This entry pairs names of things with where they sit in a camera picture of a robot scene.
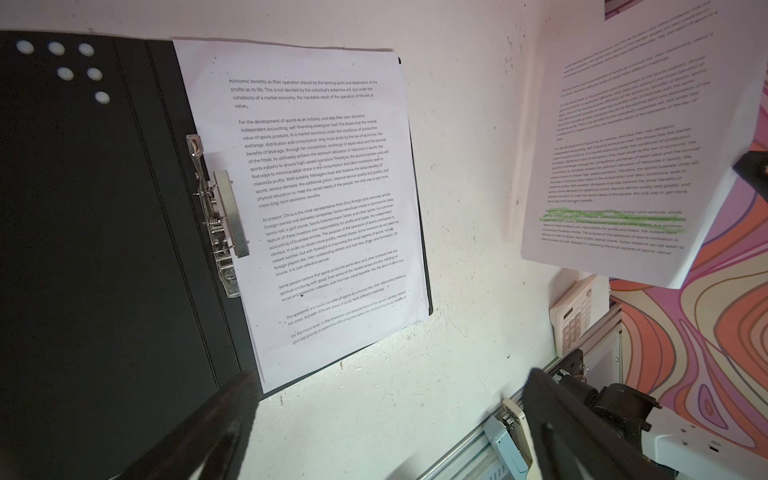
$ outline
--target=black folder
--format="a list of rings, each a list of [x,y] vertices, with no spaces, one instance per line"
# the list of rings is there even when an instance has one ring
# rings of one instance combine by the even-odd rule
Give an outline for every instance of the black folder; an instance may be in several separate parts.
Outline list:
[[[0,39],[0,474],[106,479],[256,369],[243,305],[211,251],[173,43]]]

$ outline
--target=table surface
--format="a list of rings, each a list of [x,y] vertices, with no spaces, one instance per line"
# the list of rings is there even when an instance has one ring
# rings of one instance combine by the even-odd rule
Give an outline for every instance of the table surface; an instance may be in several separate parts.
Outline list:
[[[554,358],[548,307],[580,273],[519,256],[537,87],[543,45],[602,8],[30,0],[4,2],[0,28],[397,51],[435,313],[262,402],[241,478],[415,478]]]

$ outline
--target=metal clip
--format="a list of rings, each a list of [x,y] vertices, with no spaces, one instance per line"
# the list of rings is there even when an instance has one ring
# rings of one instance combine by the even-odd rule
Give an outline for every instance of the metal clip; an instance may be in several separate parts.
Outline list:
[[[237,210],[230,176],[226,170],[214,171],[214,181],[205,179],[205,171],[200,159],[203,156],[203,142],[200,135],[187,135],[192,163],[194,163],[197,178],[197,195],[203,205],[204,224],[207,227],[210,245],[213,251],[219,280],[230,298],[240,296],[235,269],[232,263],[232,253],[245,257],[248,250],[243,224],[240,222],[240,212]]]

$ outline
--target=light blue plastic object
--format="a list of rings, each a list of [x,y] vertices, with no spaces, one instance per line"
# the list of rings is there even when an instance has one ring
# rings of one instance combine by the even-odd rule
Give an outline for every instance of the light blue plastic object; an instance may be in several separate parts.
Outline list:
[[[520,454],[520,450],[512,441],[512,437],[509,436],[507,429],[499,422],[496,417],[492,416],[482,426],[485,436],[488,437],[488,441],[491,443],[494,452],[498,455],[498,459],[507,467],[512,478],[515,480],[525,480],[525,474],[528,472],[528,465],[523,459],[523,455]]]

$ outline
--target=paper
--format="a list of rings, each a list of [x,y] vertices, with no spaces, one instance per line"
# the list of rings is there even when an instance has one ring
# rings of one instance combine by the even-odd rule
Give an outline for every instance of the paper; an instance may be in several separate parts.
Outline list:
[[[428,315],[397,55],[174,41],[209,171],[227,170],[234,258],[265,392]]]
[[[646,0],[553,49],[523,258],[682,285],[750,147],[766,10]]]

